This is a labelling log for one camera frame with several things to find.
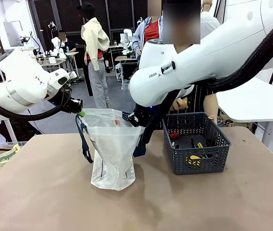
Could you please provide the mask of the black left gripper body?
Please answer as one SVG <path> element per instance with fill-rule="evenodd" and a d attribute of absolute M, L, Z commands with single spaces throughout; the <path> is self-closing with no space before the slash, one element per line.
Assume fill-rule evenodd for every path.
<path fill-rule="evenodd" d="M 62 111 L 66 113 L 77 114 L 82 111 L 83 108 L 83 100 L 82 99 L 74 99 L 69 97 L 62 105 Z"/>

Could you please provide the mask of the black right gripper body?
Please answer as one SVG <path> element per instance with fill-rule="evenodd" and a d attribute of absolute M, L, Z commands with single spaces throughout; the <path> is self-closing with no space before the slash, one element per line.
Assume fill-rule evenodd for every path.
<path fill-rule="evenodd" d="M 151 117 L 156 112 L 156 106 L 144 107 L 141 105 L 136 105 L 134 109 L 134 117 L 136 121 L 136 126 L 146 127 Z"/>

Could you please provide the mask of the person's right hand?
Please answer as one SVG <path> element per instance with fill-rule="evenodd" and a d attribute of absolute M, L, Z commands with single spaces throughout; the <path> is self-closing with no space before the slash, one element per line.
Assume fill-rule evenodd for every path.
<path fill-rule="evenodd" d="M 185 110 L 186 108 L 188 108 L 188 106 L 187 106 L 187 97 L 185 97 L 183 99 L 182 98 L 177 98 L 172 103 L 170 111 L 171 112 L 179 112 L 179 111 Z"/>

